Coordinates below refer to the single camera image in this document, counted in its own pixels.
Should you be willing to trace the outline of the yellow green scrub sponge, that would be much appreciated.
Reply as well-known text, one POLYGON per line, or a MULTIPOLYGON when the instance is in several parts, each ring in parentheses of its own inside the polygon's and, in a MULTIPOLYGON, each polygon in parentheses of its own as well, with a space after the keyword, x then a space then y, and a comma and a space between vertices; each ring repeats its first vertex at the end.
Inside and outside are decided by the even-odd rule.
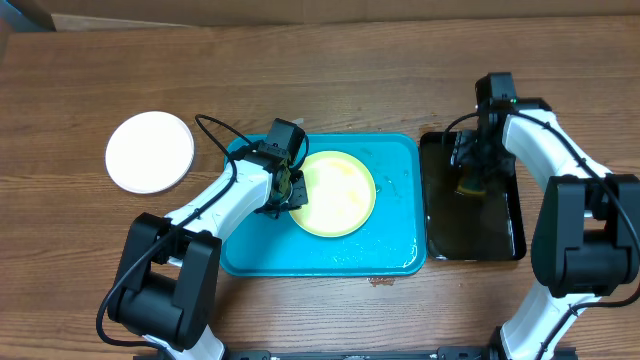
POLYGON ((463 175, 458 180, 456 191, 468 196, 484 196, 486 194, 486 185, 480 177, 463 175))

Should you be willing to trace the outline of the light green plate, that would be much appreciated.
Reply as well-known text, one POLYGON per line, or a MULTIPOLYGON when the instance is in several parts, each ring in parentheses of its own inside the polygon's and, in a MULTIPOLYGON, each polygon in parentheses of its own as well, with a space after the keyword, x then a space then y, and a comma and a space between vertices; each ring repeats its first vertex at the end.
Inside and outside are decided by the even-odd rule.
POLYGON ((309 155, 301 170, 308 202, 290 214, 304 231, 337 238, 355 232, 369 219, 376 203, 375 183, 356 157, 321 151, 309 155))

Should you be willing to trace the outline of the white plate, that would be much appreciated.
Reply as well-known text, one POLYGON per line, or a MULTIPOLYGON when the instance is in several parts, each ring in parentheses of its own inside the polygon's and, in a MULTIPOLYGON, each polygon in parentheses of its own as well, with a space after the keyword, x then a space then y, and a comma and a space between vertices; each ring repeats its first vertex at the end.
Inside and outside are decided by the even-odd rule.
POLYGON ((111 180, 135 194, 154 194, 176 185, 195 156, 193 135, 179 117, 148 111, 124 121, 105 149, 111 180))

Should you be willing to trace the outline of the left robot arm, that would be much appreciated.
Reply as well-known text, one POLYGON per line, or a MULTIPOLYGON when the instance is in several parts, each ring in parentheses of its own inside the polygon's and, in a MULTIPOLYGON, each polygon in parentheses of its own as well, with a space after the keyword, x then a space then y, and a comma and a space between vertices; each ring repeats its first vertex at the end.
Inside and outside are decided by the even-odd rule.
POLYGON ((220 177, 187 205, 165 217, 139 215, 96 315, 101 340, 127 344, 105 333, 110 319, 158 359, 224 358, 226 347, 208 324, 223 243, 254 212, 279 216, 306 203, 301 165, 308 150, 308 139, 247 144, 228 154, 220 177))

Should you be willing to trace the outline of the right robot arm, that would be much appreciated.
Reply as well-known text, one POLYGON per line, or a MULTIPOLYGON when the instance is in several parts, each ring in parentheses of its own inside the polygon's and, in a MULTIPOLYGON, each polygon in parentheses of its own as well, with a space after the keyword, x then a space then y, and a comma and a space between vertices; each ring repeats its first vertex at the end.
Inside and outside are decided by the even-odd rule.
POLYGON ((494 332, 490 359, 573 359, 559 340, 590 308, 609 300, 639 272, 639 180, 614 174, 588 156, 540 98, 485 100, 478 128, 459 137, 454 162, 480 179, 519 159, 544 192, 531 248, 535 281, 515 315, 494 332))

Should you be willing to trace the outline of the black rectangular water tray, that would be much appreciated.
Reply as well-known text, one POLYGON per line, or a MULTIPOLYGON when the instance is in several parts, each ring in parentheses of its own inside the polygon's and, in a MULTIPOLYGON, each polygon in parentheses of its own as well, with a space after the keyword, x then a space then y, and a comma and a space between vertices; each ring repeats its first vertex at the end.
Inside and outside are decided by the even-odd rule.
POLYGON ((467 170, 452 168, 457 132, 429 132, 419 154, 428 254, 437 260, 518 261, 527 252, 516 175, 486 180, 484 196, 456 191, 467 170))

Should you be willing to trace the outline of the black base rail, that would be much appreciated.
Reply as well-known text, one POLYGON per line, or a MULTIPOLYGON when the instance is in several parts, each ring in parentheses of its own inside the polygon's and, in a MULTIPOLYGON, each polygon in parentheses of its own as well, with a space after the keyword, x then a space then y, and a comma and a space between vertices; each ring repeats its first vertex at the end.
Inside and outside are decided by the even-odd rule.
POLYGON ((364 353, 300 352, 270 353, 266 350, 227 351, 224 360, 490 360, 499 359, 489 347, 446 346, 426 351, 364 353))

